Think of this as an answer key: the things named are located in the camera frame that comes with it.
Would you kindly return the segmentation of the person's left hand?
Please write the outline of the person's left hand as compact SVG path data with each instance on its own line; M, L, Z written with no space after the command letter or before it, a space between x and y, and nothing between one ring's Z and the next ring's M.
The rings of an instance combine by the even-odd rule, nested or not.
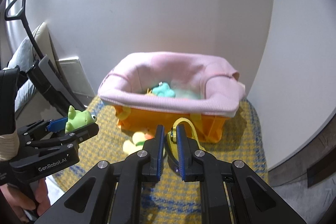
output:
M22 223L29 222L24 210L36 209L38 216L41 216L51 206L45 178L39 180L38 187L35 191L35 200L38 206L19 189L9 186L8 184L1 186L1 192Z

